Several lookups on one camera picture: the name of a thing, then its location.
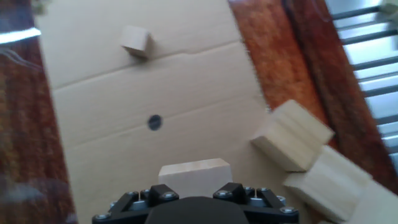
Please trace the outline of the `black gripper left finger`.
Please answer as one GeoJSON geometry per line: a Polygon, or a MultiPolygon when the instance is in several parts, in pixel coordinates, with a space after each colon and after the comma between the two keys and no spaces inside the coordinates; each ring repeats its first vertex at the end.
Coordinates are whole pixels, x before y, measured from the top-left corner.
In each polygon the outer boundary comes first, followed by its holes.
{"type": "Polygon", "coordinates": [[[179,198],[179,194],[165,184],[153,185],[140,192],[126,192],[119,200],[111,203],[106,213],[93,216],[92,224],[145,223],[154,207],[179,198]]]}

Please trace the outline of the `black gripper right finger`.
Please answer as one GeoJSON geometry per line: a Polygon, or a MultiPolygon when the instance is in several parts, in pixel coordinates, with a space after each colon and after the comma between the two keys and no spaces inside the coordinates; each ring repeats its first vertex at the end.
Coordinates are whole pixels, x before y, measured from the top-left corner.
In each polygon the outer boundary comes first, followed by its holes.
{"type": "Polygon", "coordinates": [[[237,205],[249,223],[299,223],[299,211],[283,204],[268,188],[255,189],[228,182],[213,198],[237,205]]]}

